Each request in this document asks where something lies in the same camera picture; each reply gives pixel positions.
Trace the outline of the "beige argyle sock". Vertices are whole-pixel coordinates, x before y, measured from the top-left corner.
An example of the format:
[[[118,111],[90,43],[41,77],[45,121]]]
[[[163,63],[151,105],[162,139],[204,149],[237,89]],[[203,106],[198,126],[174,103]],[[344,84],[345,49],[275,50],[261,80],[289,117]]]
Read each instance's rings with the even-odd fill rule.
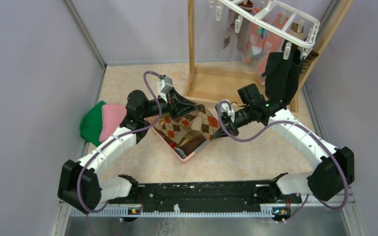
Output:
[[[187,115],[189,120],[188,134],[192,139],[203,136],[211,141],[219,129],[218,120],[203,104],[198,104],[198,110]]]
[[[165,140],[175,142],[182,146],[189,141],[199,138],[199,132],[191,128],[195,116],[186,115],[174,121],[170,115],[163,116],[154,126],[155,130],[162,135]]]

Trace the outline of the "black sock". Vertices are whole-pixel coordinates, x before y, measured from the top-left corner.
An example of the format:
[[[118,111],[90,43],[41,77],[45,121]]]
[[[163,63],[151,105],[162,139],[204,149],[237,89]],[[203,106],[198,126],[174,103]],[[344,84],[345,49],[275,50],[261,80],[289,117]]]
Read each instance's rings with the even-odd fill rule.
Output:
[[[299,78],[301,75],[304,60],[301,58],[301,51],[296,49],[292,56],[291,67],[286,79],[285,94],[282,102],[289,105],[293,100],[299,87]]]
[[[292,65],[293,55],[284,59],[284,53],[269,54],[265,72],[265,94],[269,99],[282,100],[285,94],[286,81]]]

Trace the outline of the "tan brown striped sock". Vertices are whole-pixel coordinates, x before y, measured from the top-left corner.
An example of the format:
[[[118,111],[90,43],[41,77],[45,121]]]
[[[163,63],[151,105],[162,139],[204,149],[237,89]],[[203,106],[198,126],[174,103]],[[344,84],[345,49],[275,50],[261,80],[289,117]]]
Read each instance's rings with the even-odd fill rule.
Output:
[[[317,57],[319,56],[318,52],[311,51],[304,60],[304,64],[310,65]]]

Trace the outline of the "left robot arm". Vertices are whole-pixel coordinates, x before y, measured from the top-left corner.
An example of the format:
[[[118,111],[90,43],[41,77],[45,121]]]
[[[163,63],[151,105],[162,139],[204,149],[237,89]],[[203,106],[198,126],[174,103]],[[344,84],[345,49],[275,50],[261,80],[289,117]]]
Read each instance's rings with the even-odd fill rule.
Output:
[[[199,106],[176,92],[174,88],[164,96],[149,100],[141,90],[127,97],[126,116],[114,133],[90,154],[77,161],[67,160],[61,171],[57,196],[84,214],[96,213],[99,204],[121,198],[133,203],[137,188],[125,176],[101,181],[99,178],[127,149],[137,145],[153,127],[146,118],[169,114],[180,118],[197,111]]]

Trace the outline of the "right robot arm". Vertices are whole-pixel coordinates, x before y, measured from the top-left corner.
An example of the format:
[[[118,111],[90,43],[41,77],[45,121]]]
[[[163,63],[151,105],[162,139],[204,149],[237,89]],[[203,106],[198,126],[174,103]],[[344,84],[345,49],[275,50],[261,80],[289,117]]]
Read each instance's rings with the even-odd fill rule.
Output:
[[[312,194],[320,201],[329,201],[354,181],[354,153],[323,140],[302,124],[282,102],[266,100],[256,84],[238,90],[243,103],[235,110],[229,100],[215,105],[219,130],[213,138],[230,137],[250,142],[271,129],[288,141],[308,162],[311,172],[282,174],[269,189],[269,197],[283,202],[289,194]]]

